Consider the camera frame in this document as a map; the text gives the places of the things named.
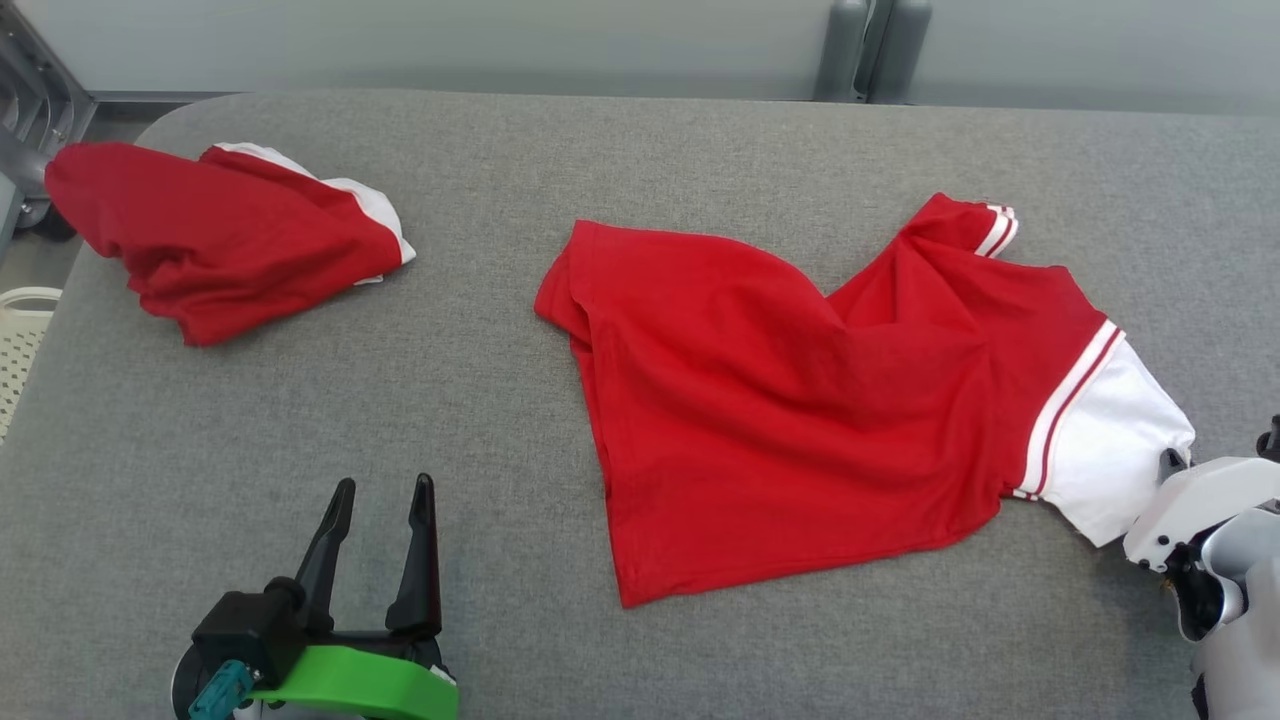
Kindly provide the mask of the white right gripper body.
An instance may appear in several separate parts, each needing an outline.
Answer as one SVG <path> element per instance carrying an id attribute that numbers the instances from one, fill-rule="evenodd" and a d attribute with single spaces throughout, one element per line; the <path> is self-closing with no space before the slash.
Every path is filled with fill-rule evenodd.
<path id="1" fill-rule="evenodd" d="M 1277 498 L 1279 465 L 1262 457 L 1217 457 L 1170 475 L 1123 539 L 1125 557 L 1166 571 L 1169 556 L 1194 536 Z"/>

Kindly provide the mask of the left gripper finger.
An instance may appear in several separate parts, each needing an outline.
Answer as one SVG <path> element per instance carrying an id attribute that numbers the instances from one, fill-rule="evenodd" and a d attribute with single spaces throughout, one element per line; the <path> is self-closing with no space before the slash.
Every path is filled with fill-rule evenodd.
<path id="1" fill-rule="evenodd" d="M 410 546 L 385 629 L 397 635 L 434 638 L 442 632 L 436 506 L 433 478 L 417 475 L 408 512 Z"/>
<path id="2" fill-rule="evenodd" d="M 340 544 L 349 532 L 355 492 L 356 483 L 352 478 L 343 478 L 337 483 L 294 575 L 305 593 L 305 602 L 300 610 L 300 623 L 307 632 L 328 633 L 334 630 L 334 619 L 330 615 L 332 592 Z"/>

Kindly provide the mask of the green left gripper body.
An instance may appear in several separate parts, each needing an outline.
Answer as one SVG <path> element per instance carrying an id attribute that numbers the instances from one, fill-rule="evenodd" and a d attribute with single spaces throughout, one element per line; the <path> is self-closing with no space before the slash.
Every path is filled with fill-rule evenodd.
<path id="1" fill-rule="evenodd" d="M 436 630 L 321 632 L 289 638 L 283 652 L 244 655 L 250 697 L 280 711 L 334 719 L 456 719 L 460 687 Z"/>

